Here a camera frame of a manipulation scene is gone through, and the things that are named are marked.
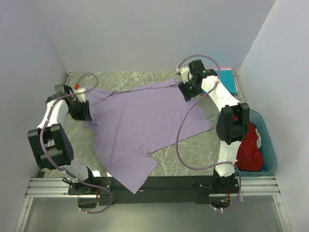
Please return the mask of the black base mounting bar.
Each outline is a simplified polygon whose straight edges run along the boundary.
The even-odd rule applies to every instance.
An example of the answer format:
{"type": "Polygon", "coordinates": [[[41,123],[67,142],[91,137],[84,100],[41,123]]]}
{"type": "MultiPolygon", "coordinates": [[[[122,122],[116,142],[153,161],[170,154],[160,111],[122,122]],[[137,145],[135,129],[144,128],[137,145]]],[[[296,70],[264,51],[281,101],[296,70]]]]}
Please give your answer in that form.
{"type": "Polygon", "coordinates": [[[203,176],[159,176],[148,177],[141,188],[132,193],[113,177],[92,177],[90,185],[73,183],[68,194],[79,196],[81,209],[98,205],[110,206],[126,203],[189,203],[214,204],[226,209],[230,205],[230,194],[240,194],[241,181],[234,174],[229,177],[203,176]]]}

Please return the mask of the aluminium frame rail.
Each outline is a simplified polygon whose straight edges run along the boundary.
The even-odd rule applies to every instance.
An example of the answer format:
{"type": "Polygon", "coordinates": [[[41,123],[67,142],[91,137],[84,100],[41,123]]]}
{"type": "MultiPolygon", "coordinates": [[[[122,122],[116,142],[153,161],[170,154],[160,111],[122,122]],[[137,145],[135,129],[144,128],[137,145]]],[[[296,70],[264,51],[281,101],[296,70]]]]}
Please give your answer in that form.
{"type": "MultiPolygon", "coordinates": [[[[26,191],[26,198],[78,198],[69,195],[69,185],[61,178],[32,178],[26,191]]],[[[241,196],[281,195],[274,176],[244,177],[241,181],[241,196]]]]}

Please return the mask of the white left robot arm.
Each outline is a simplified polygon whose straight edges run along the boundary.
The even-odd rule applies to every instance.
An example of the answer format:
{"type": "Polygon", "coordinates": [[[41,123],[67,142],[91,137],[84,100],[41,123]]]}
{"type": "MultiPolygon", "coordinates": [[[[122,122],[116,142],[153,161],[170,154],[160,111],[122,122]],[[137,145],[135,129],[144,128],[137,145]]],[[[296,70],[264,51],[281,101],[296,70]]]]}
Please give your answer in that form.
{"type": "Polygon", "coordinates": [[[84,94],[85,88],[78,84],[74,88],[56,85],[55,94],[46,100],[46,112],[37,128],[28,131],[28,141],[39,168],[54,170],[46,150],[57,166],[65,173],[73,173],[81,179],[79,188],[85,194],[96,190],[97,183],[92,171],[74,160],[72,145],[62,127],[67,114],[78,121],[91,121],[89,101],[84,94]]]}

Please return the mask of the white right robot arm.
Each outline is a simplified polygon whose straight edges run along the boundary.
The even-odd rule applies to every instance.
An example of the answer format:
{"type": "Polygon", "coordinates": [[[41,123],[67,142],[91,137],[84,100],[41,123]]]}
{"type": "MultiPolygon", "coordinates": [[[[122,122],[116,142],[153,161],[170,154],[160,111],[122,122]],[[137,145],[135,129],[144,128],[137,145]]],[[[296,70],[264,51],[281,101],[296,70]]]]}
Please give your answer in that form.
{"type": "Polygon", "coordinates": [[[190,62],[188,67],[177,67],[176,73],[182,78],[178,88],[186,102],[204,91],[219,110],[216,133],[220,151],[213,170],[213,190],[222,193],[238,187],[235,164],[241,142],[249,131],[248,104],[241,103],[226,89],[221,82],[221,70],[206,69],[201,60],[190,62]]]}

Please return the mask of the purple t-shirt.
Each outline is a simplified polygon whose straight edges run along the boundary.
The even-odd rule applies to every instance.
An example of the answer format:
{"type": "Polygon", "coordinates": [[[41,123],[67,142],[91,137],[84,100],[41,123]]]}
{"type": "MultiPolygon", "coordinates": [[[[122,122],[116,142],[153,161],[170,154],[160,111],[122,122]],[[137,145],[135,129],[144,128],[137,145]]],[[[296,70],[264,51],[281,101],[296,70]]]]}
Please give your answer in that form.
{"type": "Polygon", "coordinates": [[[158,166],[152,153],[212,129],[194,100],[185,101],[179,81],[170,79],[116,92],[87,94],[94,152],[107,172],[136,193],[158,166]]]}

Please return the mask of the red t-shirt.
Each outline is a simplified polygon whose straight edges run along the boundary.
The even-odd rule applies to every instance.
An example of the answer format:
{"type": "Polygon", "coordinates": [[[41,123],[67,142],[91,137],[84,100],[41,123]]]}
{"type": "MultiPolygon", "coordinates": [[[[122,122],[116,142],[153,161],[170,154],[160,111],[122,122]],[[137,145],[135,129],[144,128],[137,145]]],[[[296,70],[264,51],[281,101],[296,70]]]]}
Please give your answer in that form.
{"type": "Polygon", "coordinates": [[[255,125],[249,122],[249,132],[245,135],[237,154],[236,166],[245,172],[258,172],[263,166],[263,156],[256,146],[255,125]]]}

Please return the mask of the blue plastic laundry basket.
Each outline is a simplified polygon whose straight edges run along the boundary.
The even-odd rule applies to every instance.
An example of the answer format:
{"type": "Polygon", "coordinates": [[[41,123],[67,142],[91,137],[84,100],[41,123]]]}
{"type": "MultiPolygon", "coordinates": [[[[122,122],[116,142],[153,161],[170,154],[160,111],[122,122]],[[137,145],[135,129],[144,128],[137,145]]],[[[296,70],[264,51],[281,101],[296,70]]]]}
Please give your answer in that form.
{"type": "Polygon", "coordinates": [[[259,113],[251,109],[250,121],[258,129],[258,132],[261,136],[262,146],[259,150],[262,153],[264,163],[258,172],[245,172],[240,170],[240,174],[241,176],[245,177],[261,177],[272,175],[276,169],[277,161],[264,120],[259,113]]]}

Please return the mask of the white cloth in basket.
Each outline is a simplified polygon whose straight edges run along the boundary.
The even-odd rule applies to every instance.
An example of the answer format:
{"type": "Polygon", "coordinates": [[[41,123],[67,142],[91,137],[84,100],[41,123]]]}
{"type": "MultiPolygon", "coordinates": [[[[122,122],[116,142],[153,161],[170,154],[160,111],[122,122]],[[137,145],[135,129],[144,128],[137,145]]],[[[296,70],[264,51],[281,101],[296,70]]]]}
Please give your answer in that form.
{"type": "Polygon", "coordinates": [[[256,135],[257,135],[256,146],[257,146],[258,149],[260,149],[261,146],[262,146],[262,139],[261,139],[261,136],[258,132],[258,129],[255,129],[255,132],[256,132],[256,135]]]}

